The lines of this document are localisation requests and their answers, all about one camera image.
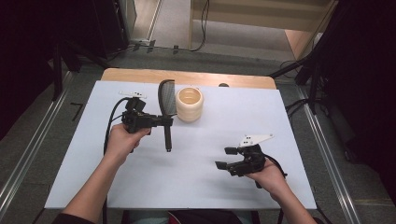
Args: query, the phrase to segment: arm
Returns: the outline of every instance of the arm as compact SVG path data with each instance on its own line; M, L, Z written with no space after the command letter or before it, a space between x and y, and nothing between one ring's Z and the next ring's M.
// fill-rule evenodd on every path
M63 213L96 223L117 171L131 150L137 147L140 139L148 133L149 129L128 133L122 124L113 126L105 156Z
M285 178L271 161L265 162L262 171L246 176L256 180L271 194L271 197L279 203L289 223L317 223L291 191Z

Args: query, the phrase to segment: cable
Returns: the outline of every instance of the cable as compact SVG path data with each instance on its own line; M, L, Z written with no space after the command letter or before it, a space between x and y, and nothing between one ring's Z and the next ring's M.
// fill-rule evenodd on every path
M210 6L209 0L206 0L204 9L203 9L202 15L201 15L201 29L202 29L202 34L203 34L201 45L197 49L177 49L177 50L195 52L195 51L200 50L205 45L205 42L206 42L206 23L207 23L207 15L209 14L209 6ZM129 50L129 49L134 49L135 46L136 45L132 45L129 48L121 50L119 52L123 52L123 51ZM144 46L144 45L139 45L139 48L175 50L175 49L168 48L168 47L155 47L155 46Z
M282 224L283 221L283 210L280 208L279 215L277 216L277 224Z
M320 212L320 214L322 215L322 217L326 220L327 224L332 224L332 222L329 220L328 217L326 217L326 215L324 214L323 210L320 208L319 204L317 202L315 202L315 204L317 205L317 210L318 212Z
M205 9L206 9L206 16L205 16L205 25L204 25L204 14L205 14ZM202 15L201 15L201 29L202 29L202 42L201 45L197 49L192 49L191 51L197 51L200 50L204 45L206 41L206 22L207 22L207 15L209 14L209 0L206 0L204 9L202 10Z
M282 69L282 65L285 64L285 63L297 63L297 61L294 61L294 60L285 61L279 66L279 69ZM286 77L286 78L293 78L293 77L287 76L286 74L283 74L283 76Z
M287 105L285 106L286 109L286 113L288 114L288 119L290 122L290 127L291 130L294 132L294 127L293 127L293 115L299 111L303 105L305 104L309 104L310 101L309 99L301 99L301 100L297 100L294 103L292 103L291 105ZM322 98L317 98L315 99L315 101L313 102L313 104L319 104L320 105L320 109L323 111L323 113L328 116L329 115L329 108L324 104L323 99Z
M271 157L271 156L268 156L267 154L264 154L264 157L267 158L269 161L273 162L274 165L279 169L279 171L280 171L280 173L283 175L283 177L286 178L286 176L287 176L288 174L286 174L286 173L283 171L282 167L280 166L279 162L278 162L276 159L274 159L274 158Z
M105 62L106 62L106 63L109 63L109 62L113 61L113 60L114 60L115 58L117 58L122 52L124 52L124 50L114 52L115 55L114 55L112 58L106 60ZM79 60L80 60L83 64L93 64L93 63L94 63L94 62L84 61L84 60L81 60L81 59L79 59Z
M114 120L116 120L116 119L119 119L121 116L122 116L122 115L119 115L119 116L117 116L116 118L114 118L114 119L111 120L111 121L114 121Z
M129 97L124 97L122 99L120 99L115 105L113 110L111 111L111 115L110 118L108 120L108 124L107 124L107 129L106 129L106 136L105 136L105 143L104 143L104 149L103 149L103 154L105 155L106 150L107 150L107 143L108 143L108 136L110 135L110 128L111 128L111 122L115 119L113 119L114 117L114 113L117 110L117 107L119 106L120 103L122 103L123 101L126 100L130 100L131 98ZM105 202L103 203L103 207L102 207L102 220L103 220L103 224L107 224L107 198L105 199Z
M33 220L32 224L36 224L38 219L41 217L41 215L43 214L44 210L46 210L46 208L42 208L40 210L40 212L37 214L37 216L35 216L35 220Z

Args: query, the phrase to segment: cup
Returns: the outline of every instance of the cup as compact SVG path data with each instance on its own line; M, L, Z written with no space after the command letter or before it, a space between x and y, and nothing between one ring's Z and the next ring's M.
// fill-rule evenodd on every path
M185 122L198 120L202 115L204 96L193 87L183 88L176 94L177 117Z

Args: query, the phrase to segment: black curtain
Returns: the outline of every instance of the black curtain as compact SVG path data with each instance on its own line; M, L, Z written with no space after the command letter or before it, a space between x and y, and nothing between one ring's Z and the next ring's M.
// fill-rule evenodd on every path
M0 6L0 140L53 80L51 19L45 1Z
M396 202L396 2L340 3L347 14L320 53L324 90L355 134L346 147L379 173Z

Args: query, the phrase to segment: black panel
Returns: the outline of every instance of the black panel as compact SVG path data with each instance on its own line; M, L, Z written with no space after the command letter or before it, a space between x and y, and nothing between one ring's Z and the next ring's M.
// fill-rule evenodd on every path
M396 202L396 3L340 3L347 14L320 53L324 90L343 116L332 119L348 135L342 136L348 152L379 172Z
M116 10L113 0L58 0L52 4L58 31L92 54L106 58L127 48L121 10Z
M45 13L29 1L0 6L0 140L53 80Z

